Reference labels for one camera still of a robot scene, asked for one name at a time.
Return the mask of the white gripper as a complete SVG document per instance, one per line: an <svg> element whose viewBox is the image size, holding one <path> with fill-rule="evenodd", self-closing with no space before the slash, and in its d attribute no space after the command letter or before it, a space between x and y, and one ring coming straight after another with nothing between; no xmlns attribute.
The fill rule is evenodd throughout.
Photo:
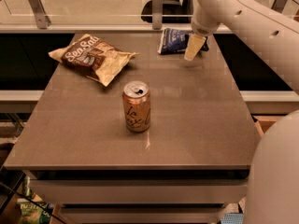
<svg viewBox="0 0 299 224"><path fill-rule="evenodd" d="M201 35L213 35L220 25L216 8L198 5L192 14L191 21L195 34L189 36L184 59L192 61L206 42L206 38Z"/></svg>

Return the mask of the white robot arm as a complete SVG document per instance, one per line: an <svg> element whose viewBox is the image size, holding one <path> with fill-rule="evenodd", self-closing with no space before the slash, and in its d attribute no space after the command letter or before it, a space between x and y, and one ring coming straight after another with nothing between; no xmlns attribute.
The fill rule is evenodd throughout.
<svg viewBox="0 0 299 224"><path fill-rule="evenodd" d="M213 35L221 24L260 59L241 68L245 91L298 91L298 22L255 0L195 0L192 29ZM252 158L244 224L298 224L299 112L274 123Z"/></svg>

